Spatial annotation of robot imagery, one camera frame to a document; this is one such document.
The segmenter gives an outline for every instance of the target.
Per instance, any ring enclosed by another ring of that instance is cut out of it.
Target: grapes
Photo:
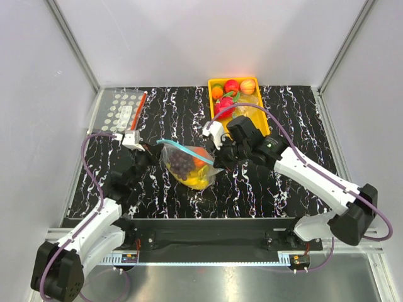
[[[173,150],[168,161],[171,165],[171,172],[184,181],[188,179],[188,174],[196,169],[193,156],[180,150]]]

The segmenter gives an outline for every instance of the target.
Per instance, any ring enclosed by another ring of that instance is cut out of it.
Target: white wall
[[[57,0],[101,85],[318,86],[365,0]]]
[[[1,301],[28,301],[60,221],[94,94],[44,1],[1,1]]]
[[[402,15],[401,0],[378,1],[324,96],[351,177],[377,187],[395,228],[383,246],[403,298]]]

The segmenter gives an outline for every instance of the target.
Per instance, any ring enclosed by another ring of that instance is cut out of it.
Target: red apple
[[[231,96],[235,96],[237,92],[239,91],[239,84],[235,80],[228,80],[225,85],[224,85],[224,91],[225,93],[231,92]]]

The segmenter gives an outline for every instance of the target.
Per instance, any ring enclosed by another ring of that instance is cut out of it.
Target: blue strap
[[[168,145],[175,146],[176,148],[180,149],[180,151],[183,151],[184,153],[190,154],[191,156],[196,157],[197,159],[200,159],[209,165],[214,165],[214,162],[212,162],[210,159],[206,159],[205,157],[202,157],[201,155],[198,155],[197,153],[194,153],[192,150],[182,146],[181,144],[174,142],[173,140],[158,140],[157,143],[167,143]]]

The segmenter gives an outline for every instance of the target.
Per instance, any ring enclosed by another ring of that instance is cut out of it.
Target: orange
[[[194,151],[194,153],[196,153],[204,158],[208,158],[208,152],[204,148],[198,147],[198,148],[195,148],[193,151]],[[204,162],[201,159],[198,159],[196,157],[193,157],[193,161],[195,162],[195,165],[197,168],[201,168],[204,165],[206,165],[206,162]]]
[[[224,89],[220,84],[215,84],[212,87],[212,97],[214,100],[221,98],[224,95]]]

